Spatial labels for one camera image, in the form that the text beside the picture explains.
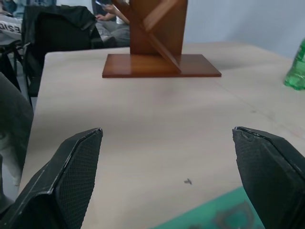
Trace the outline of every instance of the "gray pants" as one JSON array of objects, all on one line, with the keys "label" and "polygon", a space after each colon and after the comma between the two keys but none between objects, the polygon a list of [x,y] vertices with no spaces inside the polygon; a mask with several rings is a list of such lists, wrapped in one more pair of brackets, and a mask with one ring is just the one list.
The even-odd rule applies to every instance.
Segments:
[{"label": "gray pants", "polygon": [[127,24],[117,24],[115,21],[98,21],[97,28],[103,26],[115,38],[117,47],[130,46],[130,27]]}]

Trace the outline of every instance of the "white shirt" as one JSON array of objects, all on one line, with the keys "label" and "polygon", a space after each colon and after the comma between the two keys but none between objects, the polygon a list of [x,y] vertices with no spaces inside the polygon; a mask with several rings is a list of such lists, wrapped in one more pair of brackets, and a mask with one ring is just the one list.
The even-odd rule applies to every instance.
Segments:
[{"label": "white shirt", "polygon": [[119,18],[118,16],[116,16],[116,23],[117,24],[125,24],[125,22],[121,18]]}]

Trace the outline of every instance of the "wooden base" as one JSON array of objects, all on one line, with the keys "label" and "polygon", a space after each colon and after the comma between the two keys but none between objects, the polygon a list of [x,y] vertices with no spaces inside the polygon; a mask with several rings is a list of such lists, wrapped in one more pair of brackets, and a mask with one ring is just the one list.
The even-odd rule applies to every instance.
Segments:
[{"label": "wooden base", "polygon": [[184,54],[178,60],[181,73],[159,55],[109,54],[103,78],[221,77],[203,56]]}]

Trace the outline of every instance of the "green mat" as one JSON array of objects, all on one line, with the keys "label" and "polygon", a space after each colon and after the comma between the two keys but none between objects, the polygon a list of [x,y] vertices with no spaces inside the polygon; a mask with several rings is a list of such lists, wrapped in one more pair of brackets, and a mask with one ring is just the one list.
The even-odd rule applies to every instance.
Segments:
[{"label": "green mat", "polygon": [[263,229],[243,187],[205,203],[154,229]]}]

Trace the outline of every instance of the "phone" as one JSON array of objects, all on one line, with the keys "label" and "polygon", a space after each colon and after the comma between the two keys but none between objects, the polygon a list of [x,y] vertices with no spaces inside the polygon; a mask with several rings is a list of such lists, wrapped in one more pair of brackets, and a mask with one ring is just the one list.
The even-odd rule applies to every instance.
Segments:
[{"label": "phone", "polygon": [[98,5],[100,5],[100,6],[102,6],[103,8],[105,8],[105,7],[106,7],[106,5],[105,5],[105,4],[100,3],[98,0],[96,0],[96,1],[95,1],[95,3],[96,3],[96,4],[98,4]]}]

